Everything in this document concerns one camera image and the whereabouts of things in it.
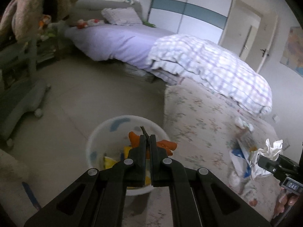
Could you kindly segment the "person right hand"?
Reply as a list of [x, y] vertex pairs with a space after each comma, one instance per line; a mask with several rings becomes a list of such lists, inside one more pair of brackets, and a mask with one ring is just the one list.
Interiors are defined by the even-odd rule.
[[274, 219], [278, 215], [283, 214], [287, 207], [292, 207], [292, 217], [297, 217], [299, 214], [302, 214], [302, 194], [298, 196], [281, 187], [272, 218]]

